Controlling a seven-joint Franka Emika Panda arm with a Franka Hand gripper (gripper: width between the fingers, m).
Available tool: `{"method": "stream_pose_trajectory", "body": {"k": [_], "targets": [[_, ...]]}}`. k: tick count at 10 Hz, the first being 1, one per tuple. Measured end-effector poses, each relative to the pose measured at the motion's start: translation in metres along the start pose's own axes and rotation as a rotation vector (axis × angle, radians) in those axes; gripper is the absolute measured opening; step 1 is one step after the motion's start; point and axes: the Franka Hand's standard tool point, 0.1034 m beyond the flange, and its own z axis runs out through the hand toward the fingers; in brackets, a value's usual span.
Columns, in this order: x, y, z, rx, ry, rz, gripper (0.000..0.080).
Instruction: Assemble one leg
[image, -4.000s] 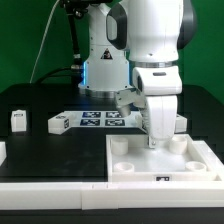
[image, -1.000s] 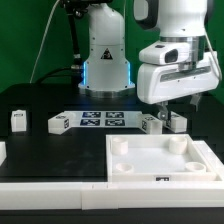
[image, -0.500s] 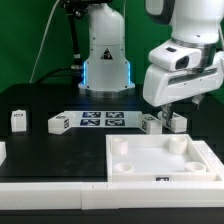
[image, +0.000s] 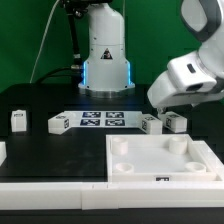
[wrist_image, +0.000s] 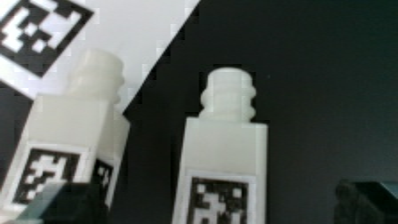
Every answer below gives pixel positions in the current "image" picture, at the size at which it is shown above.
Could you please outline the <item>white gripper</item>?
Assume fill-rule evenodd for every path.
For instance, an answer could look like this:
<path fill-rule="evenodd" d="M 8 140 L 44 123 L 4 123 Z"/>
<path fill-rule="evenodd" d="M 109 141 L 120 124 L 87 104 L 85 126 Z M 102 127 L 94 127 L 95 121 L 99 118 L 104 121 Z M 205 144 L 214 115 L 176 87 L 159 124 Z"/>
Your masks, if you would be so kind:
<path fill-rule="evenodd" d="M 153 108 L 166 108 L 218 101 L 224 98 L 224 90 L 219 93 L 182 92 L 174 85 L 169 73 L 165 71 L 151 85 L 147 96 Z"/>

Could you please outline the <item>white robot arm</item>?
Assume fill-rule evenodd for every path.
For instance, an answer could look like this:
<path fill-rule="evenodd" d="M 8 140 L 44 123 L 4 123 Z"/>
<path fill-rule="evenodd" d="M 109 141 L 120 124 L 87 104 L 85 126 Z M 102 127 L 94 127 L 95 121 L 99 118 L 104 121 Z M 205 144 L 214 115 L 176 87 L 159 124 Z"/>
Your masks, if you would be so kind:
<path fill-rule="evenodd" d="M 96 97 L 133 90 L 123 17 L 106 3 L 91 6 L 88 14 L 90 53 L 80 90 Z M 181 19 L 201 46 L 171 60 L 151 85 L 147 96 L 155 108 L 224 98 L 224 0 L 182 0 Z"/>

